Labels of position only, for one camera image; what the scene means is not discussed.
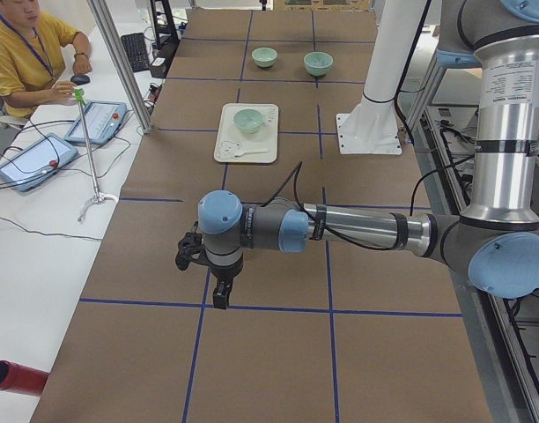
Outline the cream bear tray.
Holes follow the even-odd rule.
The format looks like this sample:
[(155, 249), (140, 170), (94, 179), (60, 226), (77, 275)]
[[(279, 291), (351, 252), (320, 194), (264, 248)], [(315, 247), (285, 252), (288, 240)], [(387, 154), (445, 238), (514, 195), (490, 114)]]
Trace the cream bear tray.
[(275, 104), (225, 104), (214, 159), (219, 163), (273, 163), (277, 159), (278, 117)]

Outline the person in yellow shirt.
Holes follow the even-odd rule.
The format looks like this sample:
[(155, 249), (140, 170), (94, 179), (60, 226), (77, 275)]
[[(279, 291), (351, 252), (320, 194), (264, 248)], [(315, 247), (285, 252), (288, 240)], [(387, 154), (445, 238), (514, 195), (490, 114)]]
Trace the person in yellow shirt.
[(62, 49), (74, 48), (72, 71), (92, 71), (88, 37), (43, 11), (37, 1), (0, 1), (0, 97), (6, 112), (27, 118), (37, 107), (65, 104), (75, 84), (65, 71)]

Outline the black keyboard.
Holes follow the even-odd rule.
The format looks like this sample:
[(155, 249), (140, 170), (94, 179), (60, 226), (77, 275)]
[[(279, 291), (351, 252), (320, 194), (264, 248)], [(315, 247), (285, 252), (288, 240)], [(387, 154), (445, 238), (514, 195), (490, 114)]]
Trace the black keyboard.
[(149, 70), (149, 54), (143, 33), (124, 34), (121, 43), (133, 72)]

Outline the aluminium frame post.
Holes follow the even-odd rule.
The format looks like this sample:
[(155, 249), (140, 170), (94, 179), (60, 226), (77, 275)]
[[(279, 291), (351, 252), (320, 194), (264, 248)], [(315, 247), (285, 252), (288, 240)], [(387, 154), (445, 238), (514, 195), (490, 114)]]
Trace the aluminium frame post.
[(88, 6), (95, 18), (103, 41), (112, 58), (117, 75), (122, 83), (122, 87), (129, 99), (129, 103), (135, 112), (138, 123), (144, 134), (152, 130), (151, 117), (141, 97), (134, 73), (129, 65), (129, 59), (122, 47), (120, 36), (110, 10), (105, 0), (87, 0)]

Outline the white plastic spoon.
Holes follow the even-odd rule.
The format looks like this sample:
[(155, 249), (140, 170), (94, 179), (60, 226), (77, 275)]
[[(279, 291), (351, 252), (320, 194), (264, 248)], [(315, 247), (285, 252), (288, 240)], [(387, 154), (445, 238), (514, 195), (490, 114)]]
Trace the white plastic spoon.
[(240, 158), (246, 155), (254, 155), (254, 154), (264, 154), (269, 152), (269, 149), (257, 149), (257, 150), (238, 150), (233, 157), (234, 158)]

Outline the black computer mouse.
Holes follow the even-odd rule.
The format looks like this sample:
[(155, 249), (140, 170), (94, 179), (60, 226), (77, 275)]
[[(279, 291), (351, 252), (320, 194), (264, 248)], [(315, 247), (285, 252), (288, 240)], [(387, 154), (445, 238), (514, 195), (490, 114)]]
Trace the black computer mouse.
[(70, 81), (76, 85), (76, 86), (80, 86), (80, 85), (86, 85), (86, 84), (89, 84), (91, 82), (91, 79), (88, 75), (85, 75), (85, 74), (79, 74), (79, 75), (73, 75), (71, 78), (70, 78)]

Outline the red cylinder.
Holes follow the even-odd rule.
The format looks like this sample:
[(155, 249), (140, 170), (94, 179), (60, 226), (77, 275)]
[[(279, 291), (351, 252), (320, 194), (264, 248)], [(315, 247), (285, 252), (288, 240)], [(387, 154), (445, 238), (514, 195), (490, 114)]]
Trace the red cylinder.
[(15, 362), (0, 360), (0, 390), (39, 397), (49, 373)]

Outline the near blue teach pendant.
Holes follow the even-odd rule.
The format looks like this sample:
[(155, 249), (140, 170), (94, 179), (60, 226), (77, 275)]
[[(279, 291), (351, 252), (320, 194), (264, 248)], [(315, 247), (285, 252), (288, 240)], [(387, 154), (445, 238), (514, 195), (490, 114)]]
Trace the near blue teach pendant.
[(58, 168), (72, 162), (78, 149), (50, 133), (0, 165), (0, 177), (7, 186), (27, 192), (44, 183)]

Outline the white pedestal column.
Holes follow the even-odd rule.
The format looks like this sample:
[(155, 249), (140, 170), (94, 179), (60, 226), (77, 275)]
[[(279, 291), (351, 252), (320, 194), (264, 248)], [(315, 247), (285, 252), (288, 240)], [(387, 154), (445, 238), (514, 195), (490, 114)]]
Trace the white pedestal column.
[(336, 116), (341, 154), (402, 153), (396, 97), (430, 4), (426, 0), (385, 2), (361, 101), (349, 114)]

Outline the metal grabber stick green tip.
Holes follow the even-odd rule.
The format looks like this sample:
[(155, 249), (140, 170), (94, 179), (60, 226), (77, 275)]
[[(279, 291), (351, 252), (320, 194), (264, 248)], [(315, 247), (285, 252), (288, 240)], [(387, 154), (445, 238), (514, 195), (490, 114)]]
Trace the metal grabber stick green tip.
[(96, 174), (96, 169), (95, 169), (94, 160), (92, 156), (91, 141), (90, 141), (89, 132), (87, 129), (87, 124), (86, 124), (86, 119), (85, 119), (85, 113), (84, 113), (84, 110), (85, 110), (84, 91), (81, 88), (75, 88), (74, 97), (78, 104), (79, 118), (80, 118), (80, 122), (82, 126), (82, 131), (84, 134), (85, 149), (87, 153), (87, 158), (89, 160), (90, 176), (92, 179), (92, 187), (93, 187), (92, 197), (86, 200), (80, 209), (80, 214), (78, 216), (78, 223), (82, 224), (85, 221), (86, 213), (91, 206), (103, 204), (107, 200), (112, 200), (117, 204), (119, 202), (119, 197), (114, 194), (103, 193), (100, 190), (99, 181)]

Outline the green bowl with ice cubes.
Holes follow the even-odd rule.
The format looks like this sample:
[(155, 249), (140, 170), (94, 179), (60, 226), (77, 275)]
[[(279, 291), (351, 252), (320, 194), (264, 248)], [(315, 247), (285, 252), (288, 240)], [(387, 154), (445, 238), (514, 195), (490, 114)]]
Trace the green bowl with ice cubes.
[(314, 51), (307, 53), (303, 58), (306, 72), (315, 77), (322, 77), (326, 75), (334, 64), (334, 58), (332, 55)]

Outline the far blue teach pendant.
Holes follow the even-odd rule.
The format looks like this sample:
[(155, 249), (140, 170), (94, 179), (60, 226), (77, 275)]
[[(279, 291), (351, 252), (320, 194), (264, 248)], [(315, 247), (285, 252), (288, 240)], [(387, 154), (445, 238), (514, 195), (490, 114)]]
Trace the far blue teach pendant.
[[(128, 108), (124, 102), (89, 101), (84, 107), (84, 118), (90, 143), (92, 145), (106, 144), (120, 128), (127, 112)], [(85, 134), (82, 123), (82, 117), (79, 115), (64, 136), (67, 142), (84, 143)]]

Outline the blue teach pendant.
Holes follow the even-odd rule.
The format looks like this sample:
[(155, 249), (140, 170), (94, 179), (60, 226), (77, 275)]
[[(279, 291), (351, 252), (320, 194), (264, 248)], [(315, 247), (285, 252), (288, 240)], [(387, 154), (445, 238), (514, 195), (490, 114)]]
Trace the blue teach pendant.
[[(84, 107), (84, 118), (90, 143), (92, 145), (106, 144), (120, 128), (127, 112), (128, 108), (124, 102), (89, 101)], [(79, 115), (64, 136), (67, 142), (84, 143), (85, 134), (82, 123), (82, 117)]]
[(78, 149), (50, 133), (0, 165), (0, 177), (7, 186), (27, 192), (44, 183), (58, 168), (72, 162)]

